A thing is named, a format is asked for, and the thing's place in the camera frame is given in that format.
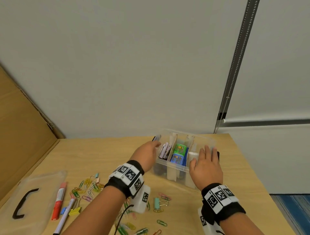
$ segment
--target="clear plastic lid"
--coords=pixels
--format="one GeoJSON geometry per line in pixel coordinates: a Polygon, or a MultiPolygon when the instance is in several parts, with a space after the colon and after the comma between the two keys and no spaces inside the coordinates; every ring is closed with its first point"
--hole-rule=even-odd
{"type": "Polygon", "coordinates": [[[66,171],[59,171],[24,179],[0,209],[0,234],[42,234],[66,176],[66,171]]]}

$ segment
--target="black handle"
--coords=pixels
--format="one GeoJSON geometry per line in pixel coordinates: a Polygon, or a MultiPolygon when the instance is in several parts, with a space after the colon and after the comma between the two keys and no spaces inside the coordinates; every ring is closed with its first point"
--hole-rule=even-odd
{"type": "Polygon", "coordinates": [[[26,201],[27,196],[28,196],[30,193],[36,192],[36,191],[38,191],[38,190],[39,190],[39,188],[32,189],[32,190],[28,191],[28,192],[23,196],[23,198],[22,198],[21,201],[18,203],[18,205],[17,205],[17,207],[16,207],[16,209],[15,209],[15,211],[14,211],[14,213],[13,213],[13,216],[12,216],[13,219],[21,219],[21,218],[23,218],[23,217],[25,216],[25,215],[18,215],[17,213],[18,213],[19,209],[23,206],[24,202],[26,201]]]}

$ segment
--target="plastic storage box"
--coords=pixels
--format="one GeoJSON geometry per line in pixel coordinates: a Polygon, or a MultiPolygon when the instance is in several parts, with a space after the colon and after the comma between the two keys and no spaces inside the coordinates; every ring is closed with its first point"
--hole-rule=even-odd
{"type": "Polygon", "coordinates": [[[162,145],[166,142],[172,145],[168,159],[158,158],[162,145],[157,148],[157,159],[153,166],[153,173],[168,180],[175,181],[179,184],[183,184],[190,188],[196,188],[190,175],[189,175],[189,163],[193,158],[198,157],[200,148],[204,148],[207,144],[210,149],[215,146],[215,141],[211,138],[202,137],[198,135],[173,131],[173,130],[161,130],[160,142],[162,145]],[[170,162],[173,150],[177,144],[185,145],[188,151],[185,155],[185,166],[170,162]]]}

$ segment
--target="left hand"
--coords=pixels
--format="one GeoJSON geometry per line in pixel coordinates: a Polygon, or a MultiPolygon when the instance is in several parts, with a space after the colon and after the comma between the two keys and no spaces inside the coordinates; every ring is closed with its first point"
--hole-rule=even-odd
{"type": "Polygon", "coordinates": [[[144,172],[148,172],[156,161],[156,149],[161,143],[159,141],[148,141],[141,145],[131,156],[130,160],[136,160],[142,166],[144,172]]]}

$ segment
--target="floor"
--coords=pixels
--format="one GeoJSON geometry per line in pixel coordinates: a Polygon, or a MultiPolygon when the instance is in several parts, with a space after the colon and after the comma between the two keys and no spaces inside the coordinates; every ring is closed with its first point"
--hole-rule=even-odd
{"type": "Polygon", "coordinates": [[[310,235],[310,194],[271,197],[297,235],[310,235]]]}

